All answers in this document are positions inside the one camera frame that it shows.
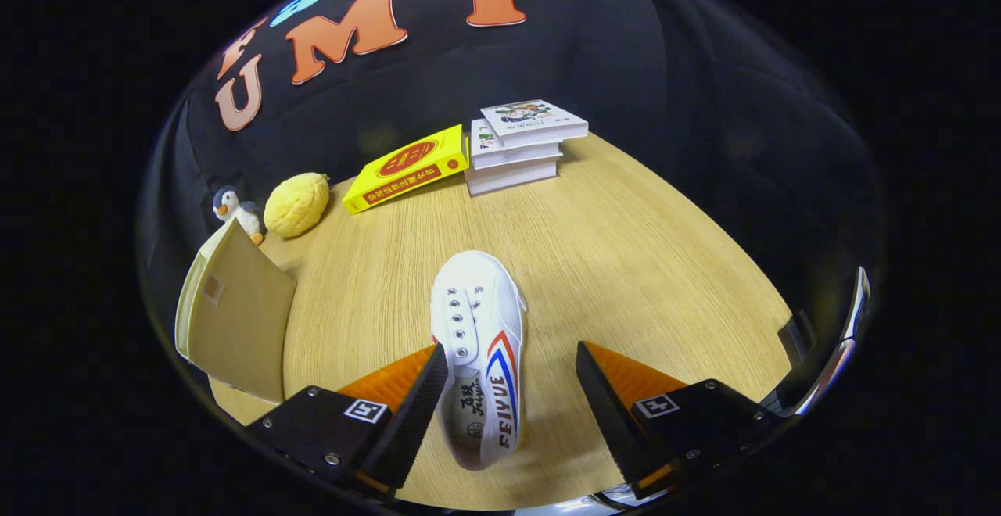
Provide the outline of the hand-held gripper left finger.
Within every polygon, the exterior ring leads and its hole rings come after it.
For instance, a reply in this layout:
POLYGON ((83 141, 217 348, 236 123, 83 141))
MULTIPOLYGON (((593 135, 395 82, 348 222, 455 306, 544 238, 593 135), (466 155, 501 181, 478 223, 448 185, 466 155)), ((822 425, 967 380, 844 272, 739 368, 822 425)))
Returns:
POLYGON ((390 500, 414 466, 447 374, 443 346, 426 346, 336 391, 307 385, 246 431, 325 486, 390 500))

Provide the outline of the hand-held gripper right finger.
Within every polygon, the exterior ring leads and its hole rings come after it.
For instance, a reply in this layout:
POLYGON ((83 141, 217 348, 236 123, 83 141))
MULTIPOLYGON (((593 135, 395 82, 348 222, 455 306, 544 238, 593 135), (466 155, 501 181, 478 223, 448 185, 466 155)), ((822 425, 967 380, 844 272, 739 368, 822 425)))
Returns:
POLYGON ((576 376, 640 500, 708 481, 783 428, 782 417, 715 378, 686 384, 594 342, 579 342, 576 376))

